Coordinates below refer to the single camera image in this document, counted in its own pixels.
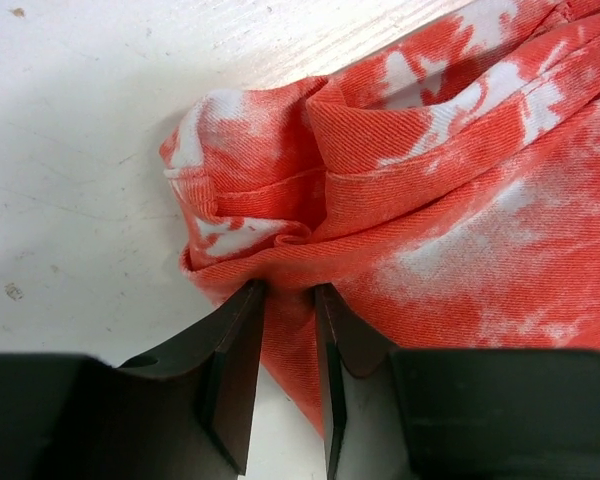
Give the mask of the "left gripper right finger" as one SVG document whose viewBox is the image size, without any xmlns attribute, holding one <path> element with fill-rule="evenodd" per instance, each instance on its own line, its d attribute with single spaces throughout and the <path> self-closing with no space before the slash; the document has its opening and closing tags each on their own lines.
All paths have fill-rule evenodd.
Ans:
<svg viewBox="0 0 600 480">
<path fill-rule="evenodd" d="M 331 479 L 600 479 L 600 352 L 403 348 L 314 291 Z"/>
</svg>

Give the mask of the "red white patterned trousers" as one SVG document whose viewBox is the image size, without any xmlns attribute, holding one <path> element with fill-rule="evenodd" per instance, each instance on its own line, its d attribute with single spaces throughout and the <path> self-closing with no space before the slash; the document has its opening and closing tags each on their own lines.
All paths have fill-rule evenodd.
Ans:
<svg viewBox="0 0 600 480">
<path fill-rule="evenodd" d="M 214 303 L 315 426 L 313 286 L 405 347 L 600 350 L 600 1 L 475 1 L 338 73 L 205 95 L 164 141 Z"/>
</svg>

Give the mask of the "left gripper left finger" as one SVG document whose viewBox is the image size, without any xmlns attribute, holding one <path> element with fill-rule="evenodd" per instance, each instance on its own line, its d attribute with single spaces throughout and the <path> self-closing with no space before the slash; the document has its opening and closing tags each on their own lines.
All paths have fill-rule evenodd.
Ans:
<svg viewBox="0 0 600 480">
<path fill-rule="evenodd" d="M 266 288 L 120 366 L 0 353 L 0 479 L 235 479 L 246 471 Z"/>
</svg>

